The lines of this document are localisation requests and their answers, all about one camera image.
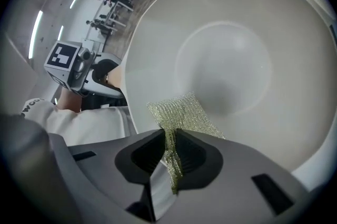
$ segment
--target white wall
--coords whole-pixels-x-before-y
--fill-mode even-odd
[[[99,0],[77,0],[73,8],[70,10],[71,15],[68,16],[67,22],[64,24],[64,30],[61,40],[80,42],[83,38],[93,41],[103,42],[105,39],[99,37],[98,31],[87,25],[86,21],[91,21],[96,15],[103,1]],[[108,5],[101,7],[106,14],[109,11]]]
[[[3,16],[1,30],[13,41],[20,54],[33,68],[38,76],[33,87],[33,93],[28,98],[40,97],[51,99],[57,84],[46,74],[43,64],[51,47],[57,40],[61,25],[72,15],[69,6],[72,0],[12,0]],[[33,59],[28,59],[29,44],[38,12],[43,15],[37,31]],[[9,91],[21,96],[20,91],[10,84],[3,84]]]
[[[20,114],[36,84],[37,74],[7,36],[1,34],[0,43],[0,112]]]

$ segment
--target white sleeve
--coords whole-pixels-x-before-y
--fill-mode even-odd
[[[60,111],[50,101],[31,99],[26,101],[21,116],[38,123],[48,133],[60,133],[77,114],[70,110]]]

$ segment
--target gold mesh sponge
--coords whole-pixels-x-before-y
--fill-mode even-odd
[[[176,129],[192,130],[225,139],[213,125],[193,93],[173,99],[150,102],[148,109],[157,124],[165,131],[164,160],[171,176],[171,188],[177,193],[177,182],[182,175],[180,159],[175,149]]]

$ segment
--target white bowl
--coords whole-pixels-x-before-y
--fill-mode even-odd
[[[146,104],[194,91],[227,139],[288,170],[323,143],[337,106],[337,55],[306,0],[157,0],[125,66],[138,132],[156,129]]]

